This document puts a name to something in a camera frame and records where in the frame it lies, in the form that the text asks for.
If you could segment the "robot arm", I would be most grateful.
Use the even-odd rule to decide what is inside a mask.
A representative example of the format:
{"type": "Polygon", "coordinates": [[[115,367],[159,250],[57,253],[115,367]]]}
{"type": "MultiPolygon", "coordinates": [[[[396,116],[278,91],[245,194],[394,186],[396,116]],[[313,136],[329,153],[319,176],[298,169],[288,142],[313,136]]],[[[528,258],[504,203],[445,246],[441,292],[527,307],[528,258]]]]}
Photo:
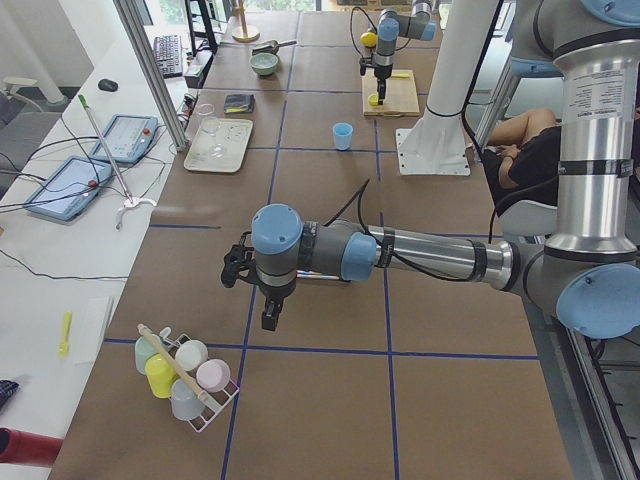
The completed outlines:
{"type": "Polygon", "coordinates": [[[398,38],[421,41],[434,38],[437,24],[431,19],[432,6],[433,3],[429,0],[416,0],[412,2],[409,15],[400,14],[392,8],[382,11],[377,27],[377,43],[372,55],[379,105],[386,98],[386,81],[392,75],[398,38]]]}
{"type": "Polygon", "coordinates": [[[465,163],[464,111],[498,8],[454,3],[425,112],[400,133],[399,171],[384,173],[372,224],[305,221],[285,204],[254,215],[247,280],[264,295],[264,329],[276,328],[299,271],[364,281],[376,268],[486,283],[594,339],[638,326],[637,247],[625,228],[639,5],[517,3],[508,69],[562,79],[561,124],[549,146],[540,135],[525,138],[501,175],[515,192],[494,200],[490,180],[454,168],[465,163]]]}

